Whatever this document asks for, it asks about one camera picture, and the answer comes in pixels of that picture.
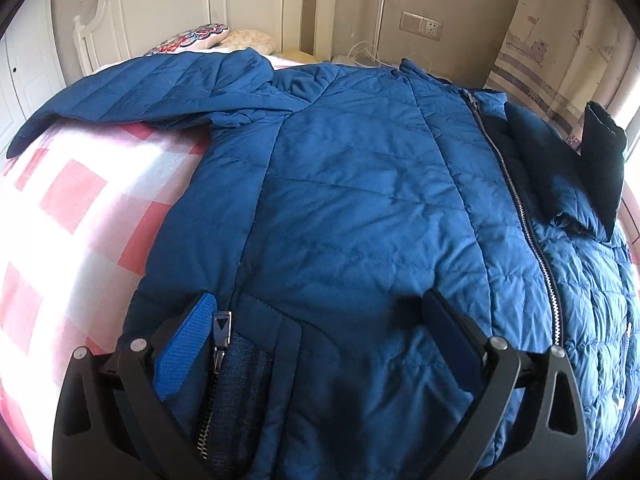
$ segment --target red and white bedding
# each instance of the red and white bedding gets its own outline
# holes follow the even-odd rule
[[[156,233],[208,145],[206,128],[60,121],[0,174],[0,414],[48,478],[69,357],[115,348]]]

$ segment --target metal screw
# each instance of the metal screw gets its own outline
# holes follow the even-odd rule
[[[551,347],[551,353],[555,357],[559,357],[561,359],[564,357],[564,354],[565,354],[564,348],[562,348],[561,346],[556,346],[556,345],[553,345]]]
[[[146,348],[146,340],[141,337],[134,339],[129,346],[134,352],[142,352]]]
[[[507,340],[500,336],[492,337],[491,339],[489,339],[489,343],[491,343],[491,346],[496,350],[506,350],[509,347],[509,343],[507,343]]]
[[[86,357],[86,348],[84,346],[81,346],[80,348],[76,348],[74,350],[74,358],[75,359],[84,359]]]

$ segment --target headboard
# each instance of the headboard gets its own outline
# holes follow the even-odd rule
[[[142,56],[167,38],[205,23],[252,28],[276,38],[276,49],[299,49],[304,0],[98,0],[94,18],[74,19],[82,72]],[[314,55],[331,58],[335,0],[316,0]]]

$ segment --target white wardrobe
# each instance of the white wardrobe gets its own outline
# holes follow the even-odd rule
[[[26,0],[0,40],[0,169],[16,132],[64,87],[51,0]]]

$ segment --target blue jacket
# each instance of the blue jacket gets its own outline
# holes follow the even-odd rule
[[[149,336],[201,290],[232,311],[229,358],[250,365],[251,391],[268,398],[248,478],[415,478],[425,468],[471,401],[422,322],[419,297],[430,288],[516,348],[544,352],[562,339],[593,474],[638,402],[630,256],[613,220],[594,212],[600,188],[584,184],[577,155],[505,101],[407,60],[399,70],[274,72],[251,50],[153,56],[60,92],[8,153],[59,116],[211,125],[121,343]],[[606,121],[592,122],[606,142],[620,141]],[[187,432],[205,380],[194,367],[172,399]],[[227,419],[237,421],[217,408],[214,427]],[[483,465],[500,455],[509,426]]]

